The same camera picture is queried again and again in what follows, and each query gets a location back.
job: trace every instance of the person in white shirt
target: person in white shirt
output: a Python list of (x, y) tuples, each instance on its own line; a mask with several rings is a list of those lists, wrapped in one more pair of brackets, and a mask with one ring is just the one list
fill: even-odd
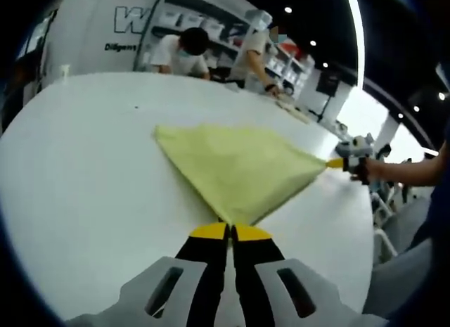
[(245, 78), (249, 72), (256, 74), (260, 82), (264, 85), (265, 90), (272, 96), (278, 97), (280, 88), (266, 73), (266, 65), (264, 57), (266, 55), (266, 45), (281, 43), (288, 38), (286, 33), (277, 26), (272, 25), (271, 28), (261, 32), (254, 33), (248, 41), (243, 44), (244, 50), (236, 64), (231, 68), (229, 82), (235, 82), (240, 88), (244, 88)]
[(166, 35), (156, 46), (150, 64), (161, 74), (195, 76), (210, 79), (203, 57), (210, 38), (201, 28), (189, 28), (177, 35)]

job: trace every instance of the yellow towel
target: yellow towel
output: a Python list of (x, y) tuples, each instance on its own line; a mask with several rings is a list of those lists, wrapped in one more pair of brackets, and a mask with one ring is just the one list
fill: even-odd
[(326, 168), (324, 161), (296, 149), (268, 129), (157, 126), (155, 138), (229, 224), (255, 224)]

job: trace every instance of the white shirt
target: white shirt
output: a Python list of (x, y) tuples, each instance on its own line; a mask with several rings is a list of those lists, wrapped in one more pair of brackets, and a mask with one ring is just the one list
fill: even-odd
[(229, 79), (245, 79), (247, 75), (252, 72), (247, 63), (247, 52), (256, 51), (265, 58), (266, 44), (271, 44), (268, 30), (256, 32), (249, 37), (247, 42), (243, 44), (242, 53), (239, 55), (233, 68), (231, 68)]
[(151, 65), (168, 65), (174, 75), (208, 73), (203, 55), (179, 56), (179, 39), (177, 35), (166, 35), (160, 40), (153, 53)]

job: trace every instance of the ceiling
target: ceiling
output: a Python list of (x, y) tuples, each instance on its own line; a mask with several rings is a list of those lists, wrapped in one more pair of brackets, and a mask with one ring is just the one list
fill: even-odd
[[(313, 55), (316, 63), (334, 64), (345, 68), (344, 80), (355, 83), (357, 65), (356, 35), (348, 0), (248, 0), (256, 7), (283, 21), (290, 38)], [(397, 0), (358, 0), (366, 45), (366, 85), (390, 111), (397, 115), (397, 101), (410, 110), (419, 125), (431, 139), (434, 147), (443, 141), (443, 128), (450, 108), (437, 98), (437, 92), (446, 88), (436, 74), (438, 56), (436, 42), (427, 33), (419, 19)], [(285, 14), (284, 8), (292, 8)], [(309, 45), (311, 40), (317, 46)], [(409, 99), (427, 87), (427, 100), (420, 100), (420, 112), (413, 112)], [(423, 145), (426, 140), (412, 122), (402, 122)]]

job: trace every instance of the white table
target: white table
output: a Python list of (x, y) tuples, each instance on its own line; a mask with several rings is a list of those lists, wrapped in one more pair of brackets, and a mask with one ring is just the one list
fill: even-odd
[[(269, 98), (141, 73), (69, 77), (30, 101), (0, 140), (0, 204), (30, 280), (63, 319), (99, 312), (195, 227), (215, 222), (153, 140), (157, 124), (270, 127), (329, 158), (336, 136)], [(259, 226), (361, 311), (371, 278), (367, 189), (325, 171)]]

